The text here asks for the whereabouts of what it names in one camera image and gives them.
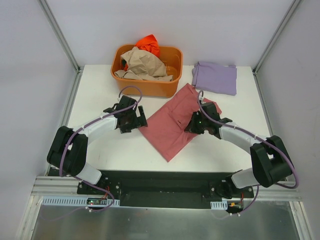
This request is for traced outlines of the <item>pink t-shirt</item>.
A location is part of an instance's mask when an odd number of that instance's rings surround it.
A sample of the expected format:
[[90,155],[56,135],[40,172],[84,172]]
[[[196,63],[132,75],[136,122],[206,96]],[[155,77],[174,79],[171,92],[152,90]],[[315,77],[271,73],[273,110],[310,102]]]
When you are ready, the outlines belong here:
[[199,110],[197,99],[195,87],[187,83],[147,119],[147,126],[139,128],[141,134],[167,162],[197,136],[185,132],[192,114]]

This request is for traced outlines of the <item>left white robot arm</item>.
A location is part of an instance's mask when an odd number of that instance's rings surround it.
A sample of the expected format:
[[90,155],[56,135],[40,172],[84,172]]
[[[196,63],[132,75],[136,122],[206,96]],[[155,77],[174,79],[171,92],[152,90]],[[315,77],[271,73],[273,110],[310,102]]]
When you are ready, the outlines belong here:
[[113,107],[105,109],[100,116],[77,127],[61,126],[47,154],[47,162],[59,169],[59,175],[70,175],[88,182],[88,188],[99,195],[106,183],[100,170],[87,163],[88,146],[104,134],[119,130],[130,133],[148,125],[143,106],[135,99],[123,95]]

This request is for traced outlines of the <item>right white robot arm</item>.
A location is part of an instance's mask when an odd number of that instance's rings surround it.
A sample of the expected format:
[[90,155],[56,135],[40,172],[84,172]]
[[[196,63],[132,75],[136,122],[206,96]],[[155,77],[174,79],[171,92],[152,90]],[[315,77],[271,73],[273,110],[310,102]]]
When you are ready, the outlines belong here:
[[184,131],[197,135],[208,132],[250,155],[251,167],[233,173],[225,184],[225,192],[230,197],[237,197],[243,188],[249,186],[268,188],[274,184],[280,185],[279,181],[295,174],[280,137],[262,137],[239,127],[227,117],[220,118],[216,105],[212,102],[202,103],[199,110],[192,113]]

